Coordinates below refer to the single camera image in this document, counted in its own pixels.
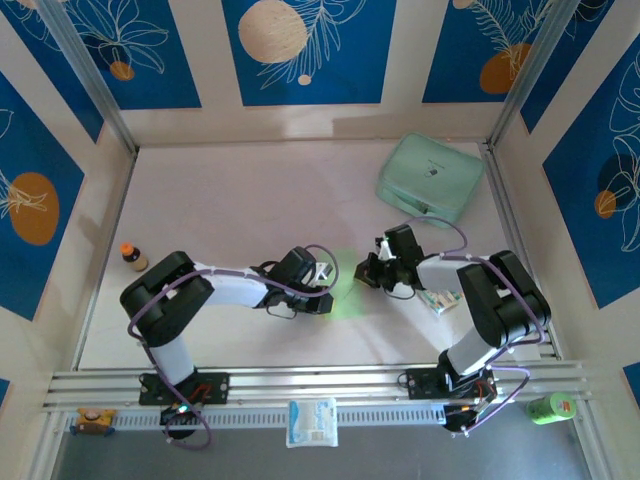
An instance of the small bottle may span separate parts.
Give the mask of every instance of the small bottle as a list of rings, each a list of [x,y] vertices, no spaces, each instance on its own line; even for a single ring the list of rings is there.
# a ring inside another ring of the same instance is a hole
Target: small bottle
[[[149,266],[147,257],[142,255],[140,250],[131,243],[123,243],[120,245],[120,253],[122,253],[123,260],[136,272],[141,272]]]

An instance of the floral wall print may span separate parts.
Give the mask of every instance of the floral wall print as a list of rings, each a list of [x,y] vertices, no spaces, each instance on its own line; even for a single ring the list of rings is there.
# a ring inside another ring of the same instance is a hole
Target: floral wall print
[[[520,110],[532,132],[615,0],[582,0]]]
[[[0,307],[33,320],[84,174],[0,74]]]
[[[62,53],[52,53],[52,50],[59,50],[58,45],[37,14],[35,4],[31,0],[0,0],[0,11],[69,105],[87,135],[97,142],[104,120]]]
[[[635,397],[636,403],[640,408],[640,362],[633,363],[624,367],[624,374],[631,388],[631,393]]]
[[[0,378],[0,409],[2,409],[2,404],[4,403],[4,398],[7,396],[8,391],[9,391],[9,380]]]
[[[62,5],[120,108],[201,106],[168,0],[66,0]],[[0,8],[51,78],[49,69],[55,67],[49,67],[49,59],[64,62],[64,57],[32,2],[0,0]]]
[[[640,286],[640,36],[544,170],[598,306]]]
[[[594,7],[594,1],[600,6]],[[548,73],[554,82],[559,81],[556,90],[595,31],[593,23],[612,1],[583,0],[576,11],[563,36],[575,58],[565,58],[560,70]],[[504,100],[552,5],[553,0],[451,0],[423,102]],[[583,32],[585,24],[589,24],[587,33]]]
[[[245,106],[380,102],[395,0],[222,6]]]

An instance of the green cylinder container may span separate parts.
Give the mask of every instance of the green cylinder container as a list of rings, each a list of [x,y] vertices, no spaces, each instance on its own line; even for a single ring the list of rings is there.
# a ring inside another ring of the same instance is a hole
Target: green cylinder container
[[[570,420],[576,414],[576,402],[571,395],[556,392],[529,402],[527,414],[537,425]]]

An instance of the cable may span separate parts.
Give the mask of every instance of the cable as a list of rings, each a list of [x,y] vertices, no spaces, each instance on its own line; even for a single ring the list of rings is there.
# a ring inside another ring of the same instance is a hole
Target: cable
[[[422,215],[422,216],[419,216],[419,217],[410,218],[406,222],[401,223],[399,226],[408,225],[408,224],[410,224],[412,222],[415,222],[417,220],[424,220],[424,221],[436,220],[438,222],[442,222],[442,223],[445,223],[445,224],[449,225],[451,228],[453,228],[456,232],[458,232],[460,234],[460,237],[462,237],[463,245],[461,247],[459,247],[459,248],[454,248],[454,249],[445,251],[444,252],[445,255],[449,254],[449,253],[461,252],[462,250],[467,248],[467,246],[469,245],[469,239],[467,238],[465,233],[462,231],[462,229],[460,227],[458,227],[457,225],[454,225],[449,220],[445,220],[444,218],[441,218],[441,217],[434,217],[434,216],[431,216],[431,215]]]
[[[285,317],[284,315],[278,315],[277,313],[271,313],[271,311],[269,311],[269,309],[271,308],[271,306],[268,306],[266,308],[267,311],[267,315],[271,315],[272,317],[276,317],[276,318],[283,318],[285,320],[293,320],[294,318],[296,318],[298,316],[298,312],[294,310],[293,315],[291,315],[290,317]]]
[[[278,263],[278,262],[276,262],[275,260],[267,260],[266,262],[262,262],[262,263],[258,266],[258,269],[260,269],[260,270],[265,270],[265,268],[267,268],[267,267],[272,267],[272,266],[273,266],[273,265],[275,265],[276,263]]]
[[[170,435],[169,435],[169,424],[171,422],[167,422],[167,424],[165,425],[165,429],[164,429],[164,434],[167,437],[167,442],[169,442],[172,445],[175,445],[177,447],[183,448],[185,450],[203,450],[203,449],[207,448],[209,445],[211,445],[211,442],[213,441],[213,432],[211,431],[211,427],[209,426],[209,423],[204,418],[204,416],[198,410],[196,410],[196,408],[193,406],[193,404],[184,395],[182,395],[178,391],[177,388],[175,388],[171,384],[171,382],[169,381],[167,376],[164,374],[164,372],[162,371],[160,366],[157,364],[155,358],[153,357],[153,354],[151,353],[151,350],[147,346],[147,343],[144,341],[144,338],[142,338],[142,335],[138,335],[137,333],[135,333],[133,331],[133,328],[140,321],[140,319],[151,308],[153,308],[162,298],[164,298],[165,295],[167,293],[169,293],[171,290],[175,289],[176,287],[178,287],[179,285],[183,284],[187,280],[190,280],[190,279],[192,279],[194,277],[197,277],[198,275],[209,274],[210,272],[211,272],[210,269],[196,270],[194,272],[187,273],[186,275],[183,275],[182,277],[178,278],[177,280],[171,282],[169,285],[167,285],[165,288],[163,288],[160,293],[158,293],[155,297],[153,297],[144,307],[142,307],[133,316],[133,318],[131,318],[131,322],[129,322],[129,326],[127,327],[127,333],[130,336],[132,336],[133,338],[135,338],[136,340],[138,340],[140,342],[140,344],[142,345],[142,348],[144,349],[144,352],[147,354],[147,357],[151,361],[151,364],[153,365],[153,368],[155,369],[156,373],[158,374],[158,378],[160,378],[160,380],[162,380],[162,383],[164,383],[167,386],[167,388],[171,391],[171,393],[173,393],[176,396],[176,398],[178,400],[180,400],[184,405],[186,405],[189,408],[189,410],[195,415],[195,417],[198,419],[198,421],[200,421],[200,423],[202,423],[202,425],[204,426],[204,429],[207,432],[207,440],[204,443],[200,444],[200,445],[189,445],[189,444],[186,444],[186,443],[175,443],[175,442],[173,442],[173,438],[171,438]]]
[[[151,350],[149,349],[149,347],[147,346],[146,342],[144,341],[144,338],[137,334],[136,332],[134,332],[134,327],[137,325],[137,323],[140,321],[140,319],[149,311],[151,310],[160,300],[162,300],[170,291],[174,290],[176,287],[180,286],[181,284],[183,284],[184,282],[186,282],[187,280],[190,280],[194,277],[197,277],[199,275],[221,275],[221,276],[231,276],[231,277],[245,277],[245,278],[249,278],[251,280],[256,280],[258,282],[267,284],[267,285],[273,285],[276,286],[278,288],[281,288],[282,290],[291,293],[293,295],[298,295],[301,297],[320,297],[322,295],[326,295],[338,282],[338,276],[340,274],[340,270],[338,267],[338,261],[335,257],[335,255],[333,254],[333,252],[331,252],[328,248],[323,247],[322,245],[317,245],[317,244],[311,244],[308,245],[307,247],[305,247],[306,249],[309,248],[318,248],[320,250],[323,250],[325,253],[327,253],[329,255],[329,257],[331,258],[331,261],[333,262],[333,266],[335,269],[335,276],[333,279],[333,282],[326,288],[322,289],[320,292],[316,292],[316,293],[307,293],[307,292],[301,292],[298,290],[294,290],[292,288],[287,287],[286,285],[283,285],[281,283],[278,282],[274,282],[273,280],[269,280],[268,278],[263,278],[260,277],[259,275],[252,275],[252,274],[244,274],[242,272],[237,272],[235,270],[224,270],[224,269],[210,269],[210,268],[205,268],[202,270],[196,270],[190,273],[187,273],[186,275],[183,275],[182,277],[178,278],[177,280],[174,280],[173,282],[171,282],[169,285],[167,285],[166,287],[164,287],[157,295],[155,295],[151,300],[149,300],[149,302],[147,302],[132,318],[131,321],[129,322],[129,325],[127,326],[127,333],[135,338],[136,340],[138,340],[140,342],[140,344],[142,345],[142,348],[144,350],[144,352],[146,353],[147,357],[149,358],[149,361],[151,362],[151,364],[153,365],[154,370],[156,371],[156,373],[158,374],[158,378],[160,378],[160,380],[162,381],[162,383],[164,383],[167,388],[171,391],[171,393],[173,393],[176,398],[178,400],[180,400],[184,405],[187,406],[187,408],[189,408],[189,410],[195,415],[195,417],[198,419],[198,421],[200,423],[202,423],[204,429],[207,432],[207,440],[200,445],[189,445],[186,443],[174,443],[173,442],[173,438],[171,438],[169,436],[169,424],[171,422],[167,422],[167,425],[165,425],[165,429],[164,429],[164,434],[167,437],[167,442],[171,443],[171,444],[175,444],[177,447],[183,448],[185,450],[203,450],[205,448],[207,448],[209,445],[211,445],[212,441],[213,441],[213,432],[211,431],[211,427],[209,426],[209,423],[206,421],[206,419],[204,418],[204,416],[198,411],[196,410],[196,408],[193,406],[193,404],[184,396],[182,395],[178,389],[176,389],[171,382],[169,381],[169,379],[167,378],[167,376],[165,375],[165,373],[162,371],[162,369],[160,368],[160,366],[157,364],[155,358],[153,357],[153,353],[151,353]]]
[[[522,381],[522,383],[520,385],[518,385],[516,387],[516,389],[513,392],[511,392],[511,394],[507,398],[505,398],[502,402],[500,402],[500,405],[498,405],[496,408],[491,410],[486,416],[484,416],[483,418],[478,420],[476,423],[471,425],[469,428],[467,428],[465,434],[471,433],[473,430],[478,428],[480,425],[482,425],[484,422],[489,420],[491,417],[493,417],[495,414],[497,414],[500,410],[502,410],[504,407],[506,407],[507,403],[509,403],[511,400],[513,400],[522,391],[522,389],[525,387],[525,385],[527,383],[529,383],[529,379],[531,378],[531,372],[529,370],[527,370],[526,368],[524,368],[524,367],[494,367],[494,366],[491,366],[491,369],[492,370],[511,371],[511,372],[522,372],[522,373],[524,373],[525,377],[524,377],[524,380]]]
[[[404,375],[404,377],[407,377],[407,372],[402,372],[400,375],[398,375],[398,378],[396,378],[396,383],[398,384],[398,386],[400,388],[404,388],[404,389],[408,389],[409,388],[409,382],[407,382],[406,380],[404,382],[400,381],[400,377],[402,377]]]
[[[481,402],[482,399],[484,398],[484,390],[482,390],[482,384],[479,381],[476,381],[476,385],[478,386],[478,392],[480,394],[480,398],[478,399],[478,402]]]
[[[496,389],[495,389],[495,388],[493,388],[493,385],[491,385],[491,384],[490,384],[489,382],[487,382],[486,380],[485,380],[485,381],[483,381],[482,383],[484,383],[484,384],[486,385],[486,387],[489,389],[489,391],[490,391],[491,393],[493,393],[494,395],[497,395],[497,393],[496,393]]]
[[[505,345],[504,347],[502,347],[501,350],[504,350],[504,351],[502,351],[500,355],[502,355],[505,351],[507,351],[509,348],[512,348],[512,347],[517,347],[519,345],[539,345],[545,342],[546,335],[544,333],[544,329],[542,328],[542,324],[538,320],[538,317],[536,317],[536,314],[533,313],[533,310],[531,309],[529,304],[525,301],[525,299],[522,297],[522,295],[520,295],[520,292],[516,290],[516,287],[509,281],[509,279],[500,271],[498,267],[496,267],[493,263],[491,263],[488,260],[485,260],[482,257],[474,257],[471,255],[462,256],[462,255],[443,254],[442,258],[444,260],[457,260],[457,261],[467,261],[467,262],[472,261],[476,263],[481,263],[482,265],[489,268],[500,279],[500,281],[507,287],[507,289],[515,297],[515,299],[518,300],[518,303],[520,303],[520,306],[524,309],[524,311],[527,313],[527,315],[535,325],[536,331],[538,332],[538,338],[532,339],[532,340],[519,340],[517,342]],[[487,363],[491,363],[492,361],[495,361],[498,358],[498,356],[495,356],[495,358],[492,357],[492,360]]]
[[[411,300],[413,297],[416,296],[416,289],[411,287],[411,290],[413,290],[413,293],[408,296],[408,297],[399,297],[398,295],[394,295],[393,293],[391,293],[389,290],[387,290],[386,288],[383,289],[384,294],[387,297],[391,297],[391,298],[395,298],[396,300]]]
[[[493,370],[501,370],[501,371],[522,372],[522,373],[525,374],[525,378],[522,381],[522,383],[520,385],[518,385],[518,387],[513,392],[511,392],[511,394],[506,399],[504,399],[495,409],[493,409],[485,417],[483,417],[482,419],[477,421],[471,427],[466,429],[464,431],[464,433],[465,433],[465,435],[468,435],[471,431],[473,431],[476,428],[478,428],[480,425],[485,423],[491,417],[496,415],[500,410],[502,410],[507,405],[507,403],[509,403],[511,400],[513,400],[522,391],[522,389],[525,387],[525,385],[529,382],[529,379],[531,378],[531,372],[529,372],[529,370],[527,370],[524,367],[495,367],[495,366],[492,365],[492,362],[495,362],[500,356],[502,356],[507,350],[509,350],[512,347],[517,347],[517,346],[520,346],[520,345],[539,345],[541,343],[544,343],[545,340],[546,340],[546,334],[544,332],[544,329],[542,328],[542,324],[538,320],[538,317],[535,315],[535,313],[533,312],[533,310],[531,309],[529,304],[527,304],[527,302],[522,297],[522,295],[520,295],[520,292],[518,292],[516,290],[515,286],[498,269],[498,267],[496,267],[493,263],[491,263],[488,260],[486,260],[484,258],[481,258],[481,257],[474,257],[474,256],[471,256],[471,255],[465,255],[465,256],[451,255],[452,253],[456,253],[456,252],[460,252],[460,251],[464,250],[465,248],[467,248],[467,245],[469,244],[467,236],[464,234],[462,229],[458,228],[456,225],[454,225],[453,223],[449,222],[448,220],[445,220],[444,218],[432,217],[432,216],[429,216],[429,215],[424,215],[424,216],[421,216],[421,217],[414,217],[414,218],[406,221],[402,225],[406,225],[406,224],[411,223],[411,222],[413,222],[415,220],[437,220],[437,221],[446,223],[447,225],[453,227],[460,234],[460,237],[462,238],[462,241],[463,241],[463,246],[460,247],[460,248],[456,248],[456,249],[452,249],[452,250],[446,250],[446,251],[442,252],[440,254],[441,258],[443,260],[457,260],[457,261],[468,261],[468,262],[473,261],[473,262],[476,262],[476,263],[480,263],[480,264],[486,266],[487,268],[489,268],[500,279],[500,281],[503,283],[503,285],[505,285],[507,287],[509,292],[515,297],[515,299],[518,301],[518,303],[520,303],[522,308],[525,310],[525,312],[527,313],[527,315],[529,316],[529,318],[531,319],[531,321],[535,325],[536,332],[538,333],[538,338],[536,338],[536,339],[519,340],[519,341],[516,341],[516,342],[513,342],[513,343],[510,343],[510,344],[507,344],[507,345],[503,346],[486,362],[486,368],[490,368],[490,369],[493,369]]]
[[[228,277],[248,278],[250,280],[255,280],[257,282],[264,283],[265,285],[272,285],[274,287],[278,287],[278,288],[284,290],[285,292],[290,293],[291,295],[297,295],[299,297],[306,297],[306,298],[322,297],[323,295],[326,295],[327,293],[329,293],[331,291],[331,289],[336,286],[336,283],[338,283],[338,277],[340,276],[340,267],[338,266],[338,260],[336,259],[336,256],[328,248],[323,247],[322,245],[318,245],[316,243],[312,243],[311,245],[307,245],[306,247],[304,247],[305,250],[308,250],[310,248],[317,248],[317,249],[322,250],[323,252],[325,252],[327,255],[329,255],[329,257],[331,258],[331,262],[333,263],[333,268],[335,270],[333,281],[329,284],[329,286],[327,286],[326,288],[320,290],[319,292],[315,292],[315,293],[301,292],[300,290],[296,290],[294,288],[287,287],[286,285],[284,285],[282,283],[274,282],[273,280],[271,280],[269,278],[264,278],[264,277],[261,277],[259,275],[254,275],[252,273],[238,272],[237,270],[227,270],[227,269],[224,269],[224,268],[216,268],[216,269],[213,269],[213,270],[209,270],[209,274],[211,274],[211,275],[226,275]]]

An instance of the white tabletop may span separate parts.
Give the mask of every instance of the white tabletop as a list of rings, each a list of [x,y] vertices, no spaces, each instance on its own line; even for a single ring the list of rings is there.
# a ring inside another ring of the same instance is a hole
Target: white tabletop
[[[391,299],[353,281],[374,238],[408,216],[375,195],[396,141],[316,141],[143,148],[90,320],[80,368],[148,367],[127,336],[119,296],[138,274],[122,261],[133,242],[153,264],[174,250],[218,267],[280,260],[320,243],[339,257],[342,277],[328,316],[293,320],[237,306],[204,307],[185,330],[197,365],[218,367],[434,362],[471,328],[464,304],[441,317],[419,298]],[[476,144],[455,144],[479,156]],[[507,248],[489,184],[482,180],[459,221],[469,251]],[[451,229],[416,224],[425,253],[459,244]],[[537,349],[516,351],[539,358]]]

